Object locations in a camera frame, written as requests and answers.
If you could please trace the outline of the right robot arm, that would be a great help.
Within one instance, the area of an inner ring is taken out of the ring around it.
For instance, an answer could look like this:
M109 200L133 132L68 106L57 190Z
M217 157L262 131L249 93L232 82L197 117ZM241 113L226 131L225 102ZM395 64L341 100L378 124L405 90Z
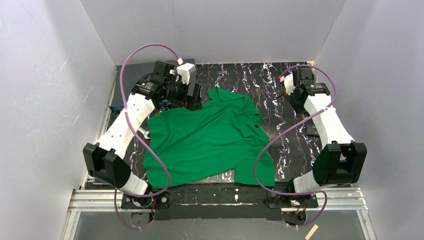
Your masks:
M346 131L331 105L324 83L317 82L311 68L298 68L284 77L285 94L298 113L312 116L321 141L321 151L312 170L289 181L289 193L317 192L326 187L355 184L365 163L367 147Z

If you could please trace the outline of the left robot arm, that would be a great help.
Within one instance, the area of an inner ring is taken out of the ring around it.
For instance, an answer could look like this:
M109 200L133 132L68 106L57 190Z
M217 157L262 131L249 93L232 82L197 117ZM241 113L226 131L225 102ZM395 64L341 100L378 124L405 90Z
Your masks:
M132 173L124 161L130 142L145 119L165 103L190 111L202 108L201 85L193 63L175 65L156 61L131 89L124 108L108 130L95 142L87 143L83 156L88 174L127 194L145 194L148 183Z

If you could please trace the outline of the green polo shirt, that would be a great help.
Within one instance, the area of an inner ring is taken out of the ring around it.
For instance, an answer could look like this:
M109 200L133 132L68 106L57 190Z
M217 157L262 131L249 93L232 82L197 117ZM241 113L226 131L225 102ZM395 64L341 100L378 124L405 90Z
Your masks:
M268 135L247 95L214 87L201 110L165 110L147 121L151 151L143 166L155 189L179 186L234 170L234 181L275 184Z

